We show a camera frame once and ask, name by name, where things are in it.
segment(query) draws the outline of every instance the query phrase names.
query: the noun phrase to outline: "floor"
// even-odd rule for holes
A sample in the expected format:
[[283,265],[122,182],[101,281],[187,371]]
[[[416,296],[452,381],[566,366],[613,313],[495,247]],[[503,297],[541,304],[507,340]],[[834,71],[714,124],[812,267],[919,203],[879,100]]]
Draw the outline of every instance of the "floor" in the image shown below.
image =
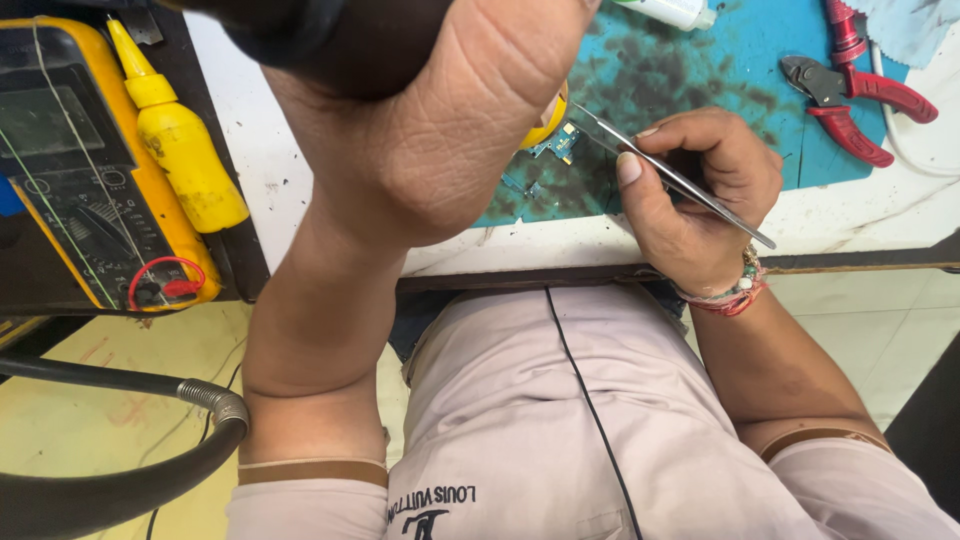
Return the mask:
[[[770,283],[843,368],[884,429],[960,331],[960,276],[938,270],[782,276]],[[226,384],[243,354],[250,313],[240,303],[206,305],[156,319],[149,328],[101,317],[48,356]],[[688,341],[696,349],[693,332]],[[396,356],[385,349],[377,365],[377,399],[390,433],[389,465],[403,449],[407,388],[399,370]],[[55,477],[130,469],[187,450],[203,429],[204,414],[196,407],[163,398],[23,379],[0,385],[4,472]],[[223,508],[234,485],[235,458],[160,509],[154,540],[222,538]],[[86,538],[142,540],[148,522],[144,516]]]

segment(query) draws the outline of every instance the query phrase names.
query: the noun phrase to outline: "fingernail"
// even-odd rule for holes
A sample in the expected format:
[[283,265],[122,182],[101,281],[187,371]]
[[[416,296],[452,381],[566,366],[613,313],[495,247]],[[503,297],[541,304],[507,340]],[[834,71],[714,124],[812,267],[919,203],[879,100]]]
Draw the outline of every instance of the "fingernail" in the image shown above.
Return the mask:
[[616,159],[616,178],[620,181],[620,185],[626,187],[636,182],[641,174],[643,174],[643,166],[640,165],[640,160],[635,154],[625,152]]

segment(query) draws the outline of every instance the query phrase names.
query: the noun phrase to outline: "yellow bottle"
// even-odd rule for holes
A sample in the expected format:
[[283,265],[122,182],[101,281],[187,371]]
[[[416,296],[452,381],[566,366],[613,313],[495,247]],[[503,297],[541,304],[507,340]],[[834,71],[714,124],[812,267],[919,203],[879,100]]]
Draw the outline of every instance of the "yellow bottle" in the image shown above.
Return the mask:
[[127,92],[140,109],[137,133],[166,172],[194,229],[216,233],[247,219],[250,211],[220,163],[203,120],[177,103],[167,78],[150,66],[120,21],[107,24],[127,72]]

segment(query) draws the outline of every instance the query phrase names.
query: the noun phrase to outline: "blue work mat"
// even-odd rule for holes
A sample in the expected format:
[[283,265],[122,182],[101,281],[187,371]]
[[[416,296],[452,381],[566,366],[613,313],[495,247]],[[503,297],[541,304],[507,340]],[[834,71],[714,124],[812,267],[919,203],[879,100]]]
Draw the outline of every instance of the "blue work mat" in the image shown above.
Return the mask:
[[[784,157],[784,189],[857,180],[873,168],[836,145],[815,118],[812,102],[790,86],[780,59],[804,55],[830,66],[832,36],[824,0],[710,1],[719,12],[709,31],[681,32],[643,14],[604,2],[570,72],[570,98],[638,133],[670,114],[719,106],[746,118]],[[872,72],[869,55],[855,63]],[[909,68],[884,62],[887,77],[903,81]],[[877,102],[846,101],[863,133],[877,143],[886,127]],[[583,119],[578,111],[570,119]],[[616,156],[583,136],[567,165],[550,151],[518,152],[506,173],[542,193],[533,199],[501,183],[474,227],[619,213]]]

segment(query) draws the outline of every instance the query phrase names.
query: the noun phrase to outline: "beaded bracelet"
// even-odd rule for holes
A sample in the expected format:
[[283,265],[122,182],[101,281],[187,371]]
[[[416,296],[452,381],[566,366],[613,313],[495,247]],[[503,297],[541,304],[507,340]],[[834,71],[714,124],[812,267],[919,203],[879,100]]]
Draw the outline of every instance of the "beaded bracelet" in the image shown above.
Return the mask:
[[763,279],[767,269],[760,266],[760,259],[757,258],[753,245],[747,246],[743,252],[743,264],[743,277],[736,282],[736,285],[729,291],[711,298],[693,296],[680,289],[676,283],[673,286],[677,289],[677,294],[691,306],[718,315],[735,317],[750,307],[760,291],[768,286]]

